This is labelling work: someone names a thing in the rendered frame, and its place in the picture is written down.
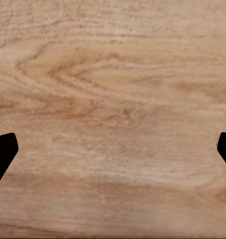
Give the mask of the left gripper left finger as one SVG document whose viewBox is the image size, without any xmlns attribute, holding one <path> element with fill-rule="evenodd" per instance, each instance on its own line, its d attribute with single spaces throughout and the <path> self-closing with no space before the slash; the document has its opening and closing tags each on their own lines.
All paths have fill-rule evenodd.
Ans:
<svg viewBox="0 0 226 239">
<path fill-rule="evenodd" d="M 0 180 L 18 152 L 16 135 L 11 132 L 0 135 Z"/>
</svg>

